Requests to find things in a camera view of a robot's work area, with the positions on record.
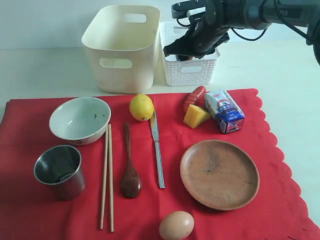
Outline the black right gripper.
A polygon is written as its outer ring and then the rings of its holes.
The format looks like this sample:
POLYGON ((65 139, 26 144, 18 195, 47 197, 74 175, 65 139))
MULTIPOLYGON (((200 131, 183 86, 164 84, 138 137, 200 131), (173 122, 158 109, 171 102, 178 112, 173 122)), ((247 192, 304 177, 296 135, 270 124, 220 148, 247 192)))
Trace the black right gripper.
POLYGON ((190 61, 189 56, 198 59, 211 55, 220 44, 230 39, 229 29, 230 26, 210 22, 204 14, 193 28, 189 29, 186 39, 181 37, 163 47, 164 56, 176 55, 177 61, 190 61))

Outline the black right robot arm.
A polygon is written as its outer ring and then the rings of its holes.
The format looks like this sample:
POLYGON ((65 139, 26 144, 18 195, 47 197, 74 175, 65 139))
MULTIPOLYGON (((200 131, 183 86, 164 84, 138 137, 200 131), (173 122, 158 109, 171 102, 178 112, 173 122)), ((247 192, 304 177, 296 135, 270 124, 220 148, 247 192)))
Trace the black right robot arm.
POLYGON ((229 40, 228 30, 265 31, 271 24, 293 30, 313 47, 320 59, 320 2, 318 0, 187 0, 171 6, 172 18, 187 18, 187 32, 163 47, 164 55, 179 61, 211 55, 229 40))

